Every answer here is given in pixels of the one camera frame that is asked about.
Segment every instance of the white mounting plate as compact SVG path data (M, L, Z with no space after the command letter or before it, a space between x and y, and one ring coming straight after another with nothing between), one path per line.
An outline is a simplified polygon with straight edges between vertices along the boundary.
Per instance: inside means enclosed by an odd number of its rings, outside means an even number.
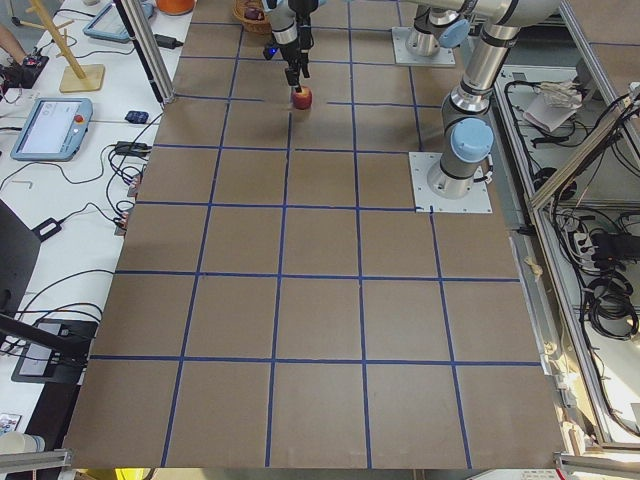
M443 198L431 190L427 184L427 173L431 165L440 161L441 156L441 153L434 152L409 152L416 211L429 213L433 209L434 212L443 213L493 213L484 182L474 183L469 193L458 200ZM478 167L476 176L482 175L482 169Z
M409 34L413 30L412 27L393 27L391 29L391 37L393 38L393 51L396 54L396 63L398 65L407 65L410 67L455 67L456 59L453 56L453 50L450 48L440 48L438 53L431 57L422 57L414 55L407 50L405 42Z

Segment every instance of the white desk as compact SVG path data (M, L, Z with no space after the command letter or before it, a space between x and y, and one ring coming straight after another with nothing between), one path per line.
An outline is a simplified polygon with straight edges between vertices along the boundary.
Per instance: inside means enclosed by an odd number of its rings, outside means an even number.
M103 0L99 5L87 7L81 0L67 0L62 7L97 13L104 4ZM81 16L62 12L54 21L60 24L69 17ZM150 23L155 33L173 36L182 41L190 20L191 15L170 17L156 11ZM93 50L129 51L133 47L131 43L119 44L90 39L82 33L84 25L86 20L77 20L68 28L68 34L78 40L78 44L72 48L77 55ZM49 34L45 33L39 45L49 43L50 38ZM173 77L180 49L161 51L167 69ZM22 126L35 98L64 97L59 93L58 87L67 62L62 57L55 58L57 52L58 48L55 45L44 49L43 53L51 59L33 90L23 91L22 98L16 105L0 103L0 127ZM81 64L91 63L102 63L106 66L103 88L97 92L73 95L91 99L94 114L78 153L71 161L59 163L67 176L74 181L98 175L100 152L103 147L119 140L131 141L142 131L144 125L132 125L124 121L128 110L147 111L150 118L154 118L161 111L136 52L127 56L95 54L81 61ZM15 98L16 94L17 92L9 91L7 96ZM156 132L157 125L151 126L139 141L151 145ZM0 181L24 165L24 162L13 160L9 155L16 139L15 132L0 132ZM139 160L131 159L131 162L127 162L135 163L139 163ZM8 181L0 191L0 198L30 228L49 217L60 219L72 211L79 210L87 202L94 202L109 214L111 211L106 200L105 188L111 175L112 171L106 164L105 173L100 179L88 184L71 185L64 180L57 168L33 165ZM112 183L110 195L114 203L125 199L126 192L126 186L119 179ZM113 271L122 243L122 237L114 235L113 224L107 222L93 207L70 218L63 224L60 233L42 244L22 306L24 307L34 293L67 275L94 268ZM111 275L82 275L47 291L37 299L31 309L53 309L72 302L91 302L102 307L110 285ZM51 315L51 318L72 318L69 314L66 314L66 317L62 315L64 314ZM42 385L12 382L10 378L16 362L16 357L0 356L0 413L22 415L18 431L24 431L42 391Z

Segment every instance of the paper cup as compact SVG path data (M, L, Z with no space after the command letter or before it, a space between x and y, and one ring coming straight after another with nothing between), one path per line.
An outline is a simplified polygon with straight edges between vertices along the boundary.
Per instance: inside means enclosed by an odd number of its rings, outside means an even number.
M20 432L0 435L0 455L9 453L32 453L44 450L44 439Z

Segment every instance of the tablet device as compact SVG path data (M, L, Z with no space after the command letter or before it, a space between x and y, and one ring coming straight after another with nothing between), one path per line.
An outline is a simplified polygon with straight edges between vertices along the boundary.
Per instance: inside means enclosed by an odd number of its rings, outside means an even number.
M147 18L151 17L153 15L153 5L143 3L142 11ZM119 43L127 43L129 41L127 29L124 28L118 9L113 3L109 3L100 10L95 18L82 29L82 32L88 37L101 40Z
M92 113L88 98L38 99L11 150L11 157L26 161L71 160L80 148Z

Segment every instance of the basket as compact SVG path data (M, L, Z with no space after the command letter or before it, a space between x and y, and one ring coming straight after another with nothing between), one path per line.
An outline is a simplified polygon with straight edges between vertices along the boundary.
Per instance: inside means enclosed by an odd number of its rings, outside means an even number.
M233 5L233 16L236 17L247 32L257 33L258 35L269 35L271 33L271 24L265 16L264 20L251 20L244 17L244 10L247 7L262 9L262 3L256 0L236 0Z

